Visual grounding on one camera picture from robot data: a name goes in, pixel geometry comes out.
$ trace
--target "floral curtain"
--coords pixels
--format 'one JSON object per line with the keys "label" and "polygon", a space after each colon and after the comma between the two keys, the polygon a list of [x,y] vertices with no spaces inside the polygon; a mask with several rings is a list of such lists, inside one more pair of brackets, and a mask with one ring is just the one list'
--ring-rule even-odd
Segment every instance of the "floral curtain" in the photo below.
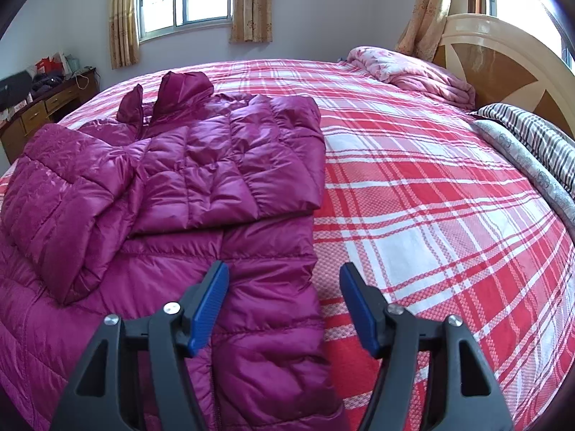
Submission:
{"label": "floral curtain", "polygon": [[135,65],[140,61],[134,0],[110,2],[110,56],[112,69]]}
{"label": "floral curtain", "polygon": [[232,42],[271,41],[271,0],[234,0]]}
{"label": "floral curtain", "polygon": [[413,15],[396,46],[405,55],[431,61],[445,29],[451,0],[415,0]]}

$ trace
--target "desk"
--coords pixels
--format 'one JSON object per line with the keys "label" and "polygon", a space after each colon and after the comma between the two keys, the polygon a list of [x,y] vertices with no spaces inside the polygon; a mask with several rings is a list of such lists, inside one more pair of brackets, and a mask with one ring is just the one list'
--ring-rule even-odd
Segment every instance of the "desk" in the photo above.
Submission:
{"label": "desk", "polygon": [[92,99],[99,91],[96,69],[64,81],[33,103],[16,112],[12,119],[0,125],[0,140],[12,164],[24,151],[24,146],[46,123],[57,123],[69,113]]}

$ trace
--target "pink folded quilt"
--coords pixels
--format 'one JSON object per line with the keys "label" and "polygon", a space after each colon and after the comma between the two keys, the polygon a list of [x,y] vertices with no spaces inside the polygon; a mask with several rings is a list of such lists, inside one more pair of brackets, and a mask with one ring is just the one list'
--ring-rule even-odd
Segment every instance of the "pink folded quilt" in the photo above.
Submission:
{"label": "pink folded quilt", "polygon": [[475,108],[473,86],[433,63],[378,47],[354,48],[347,61],[382,83],[466,110]]}

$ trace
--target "silver screw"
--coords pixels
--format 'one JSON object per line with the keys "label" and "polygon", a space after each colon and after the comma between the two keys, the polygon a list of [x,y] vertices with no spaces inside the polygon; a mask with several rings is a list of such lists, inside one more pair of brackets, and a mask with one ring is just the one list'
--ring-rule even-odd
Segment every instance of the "silver screw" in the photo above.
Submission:
{"label": "silver screw", "polygon": [[449,318],[447,318],[447,322],[456,328],[459,328],[464,324],[464,320],[461,319],[461,316],[456,314],[450,315]]}
{"label": "silver screw", "polygon": [[164,312],[166,314],[177,314],[180,311],[179,303],[168,303],[164,306]]}
{"label": "silver screw", "polygon": [[120,322],[120,316],[118,316],[117,314],[108,314],[104,318],[104,324],[107,326],[115,326],[119,322]]}
{"label": "silver screw", "polygon": [[405,308],[402,305],[398,305],[397,303],[392,303],[391,305],[387,306],[387,311],[389,311],[390,314],[400,316],[405,312]]}

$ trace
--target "wooden headboard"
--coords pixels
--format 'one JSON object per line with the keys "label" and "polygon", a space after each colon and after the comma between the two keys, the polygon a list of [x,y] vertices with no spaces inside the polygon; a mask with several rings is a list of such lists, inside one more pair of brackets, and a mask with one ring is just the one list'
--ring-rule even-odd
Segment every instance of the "wooden headboard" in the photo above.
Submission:
{"label": "wooden headboard", "polygon": [[475,87],[477,108],[508,103],[575,134],[575,76],[521,29],[481,14],[449,16],[433,63]]}

